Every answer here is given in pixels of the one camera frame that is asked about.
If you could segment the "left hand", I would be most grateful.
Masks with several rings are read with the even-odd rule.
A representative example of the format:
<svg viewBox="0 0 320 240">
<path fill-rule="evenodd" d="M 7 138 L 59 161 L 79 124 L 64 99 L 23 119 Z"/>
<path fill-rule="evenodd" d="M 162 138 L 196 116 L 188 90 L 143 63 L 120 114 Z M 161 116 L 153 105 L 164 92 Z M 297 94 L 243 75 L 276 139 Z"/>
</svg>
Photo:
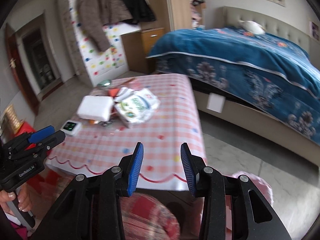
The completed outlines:
<svg viewBox="0 0 320 240">
<path fill-rule="evenodd" d="M 24 183 L 21 186 L 21 190 L 19 194 L 16 196 L 14 192 L 7 193 L 6 191 L 2 190 L 0 192 L 0 204 L 4 212 L 14 215 L 11 209 L 8 207 L 7 202 L 13 201 L 17 198 L 18 200 L 18 209 L 22 212 L 29 212 L 31 211 L 33 205 L 30 198 L 30 192 L 28 189 L 28 185 Z"/>
</svg>

